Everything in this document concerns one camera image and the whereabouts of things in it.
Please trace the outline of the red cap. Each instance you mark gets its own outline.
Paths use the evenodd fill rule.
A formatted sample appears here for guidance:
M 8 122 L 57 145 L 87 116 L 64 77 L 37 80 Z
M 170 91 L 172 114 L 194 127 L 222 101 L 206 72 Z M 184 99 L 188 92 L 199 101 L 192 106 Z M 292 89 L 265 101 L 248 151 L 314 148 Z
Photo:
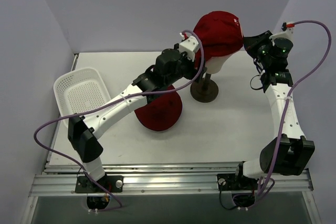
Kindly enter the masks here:
M 243 35 L 239 18 L 225 11 L 213 11 L 200 18 L 193 32 L 201 40 L 205 61 L 239 51 Z

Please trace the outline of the dark red knit hat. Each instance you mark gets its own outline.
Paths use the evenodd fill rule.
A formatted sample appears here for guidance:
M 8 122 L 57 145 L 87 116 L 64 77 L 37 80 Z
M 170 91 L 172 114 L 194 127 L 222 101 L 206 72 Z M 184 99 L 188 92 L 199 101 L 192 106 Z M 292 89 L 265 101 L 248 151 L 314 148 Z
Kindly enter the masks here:
M 161 95 L 148 105 L 135 110 L 135 115 L 145 128 L 161 132 L 175 125 L 182 109 L 181 97 L 174 91 Z

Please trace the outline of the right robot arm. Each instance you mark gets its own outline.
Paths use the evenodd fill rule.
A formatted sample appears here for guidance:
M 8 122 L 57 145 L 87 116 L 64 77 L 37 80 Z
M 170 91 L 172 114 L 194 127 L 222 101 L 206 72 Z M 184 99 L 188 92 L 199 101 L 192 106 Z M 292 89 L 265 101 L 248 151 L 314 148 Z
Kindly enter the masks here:
M 315 150 L 313 141 L 306 139 L 300 127 L 293 101 L 294 82 L 288 69 L 288 55 L 293 48 L 291 33 L 273 35 L 266 31 L 244 37 L 244 49 L 260 71 L 262 90 L 266 95 L 274 125 L 274 139 L 257 159 L 243 162 L 233 175 L 236 187 L 244 189 L 268 173 L 298 176 L 305 169 Z

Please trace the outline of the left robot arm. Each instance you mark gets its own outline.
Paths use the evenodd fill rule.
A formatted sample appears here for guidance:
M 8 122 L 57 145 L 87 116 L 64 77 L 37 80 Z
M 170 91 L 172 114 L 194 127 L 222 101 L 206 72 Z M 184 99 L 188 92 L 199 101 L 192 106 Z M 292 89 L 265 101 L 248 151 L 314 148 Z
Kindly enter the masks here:
M 105 188 L 105 171 L 101 161 L 103 147 L 99 138 L 121 119 L 161 97 L 177 92 L 171 86 L 185 78 L 188 84 L 200 80 L 204 73 L 203 48 L 184 49 L 177 46 L 165 49 L 155 64 L 146 69 L 118 96 L 103 106 L 76 113 L 68 119 L 68 140 L 81 160 L 88 177 L 87 186 L 94 192 Z

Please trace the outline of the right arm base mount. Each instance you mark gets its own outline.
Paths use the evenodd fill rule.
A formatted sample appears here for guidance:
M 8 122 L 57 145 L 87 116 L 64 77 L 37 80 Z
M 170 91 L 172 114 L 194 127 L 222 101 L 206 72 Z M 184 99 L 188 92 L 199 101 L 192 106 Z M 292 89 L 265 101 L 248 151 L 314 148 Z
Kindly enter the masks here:
M 256 202 L 259 180 L 254 178 L 238 177 L 235 174 L 217 174 L 217 187 L 219 191 L 219 203 L 228 211 L 247 210 Z M 231 192 L 232 206 L 224 204 L 222 193 Z

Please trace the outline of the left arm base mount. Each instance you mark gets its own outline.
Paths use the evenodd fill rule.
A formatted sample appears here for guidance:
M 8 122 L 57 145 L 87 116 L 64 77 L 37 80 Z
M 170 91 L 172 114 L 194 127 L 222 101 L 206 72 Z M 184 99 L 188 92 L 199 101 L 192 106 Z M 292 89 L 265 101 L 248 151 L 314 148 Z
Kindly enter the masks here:
M 78 176 L 75 193 L 86 194 L 86 207 L 95 213 L 120 209 L 123 205 L 115 193 L 123 192 L 123 182 L 121 175 L 104 175 L 95 183 L 87 176 Z

